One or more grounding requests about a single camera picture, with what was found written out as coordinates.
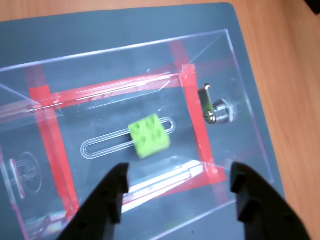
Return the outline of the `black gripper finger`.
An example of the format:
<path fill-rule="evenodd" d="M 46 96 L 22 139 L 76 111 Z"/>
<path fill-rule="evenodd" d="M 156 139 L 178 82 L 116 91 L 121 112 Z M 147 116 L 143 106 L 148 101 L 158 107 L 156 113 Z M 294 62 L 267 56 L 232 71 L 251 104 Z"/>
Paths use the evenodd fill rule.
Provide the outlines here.
<path fill-rule="evenodd" d="M 123 197 L 129 192 L 128 163 L 113 167 L 90 194 L 59 240 L 113 240 L 121 222 Z"/>
<path fill-rule="evenodd" d="M 253 168 L 234 162 L 230 190 L 236 195 L 237 219 L 246 240 L 309 240 L 298 215 Z"/>

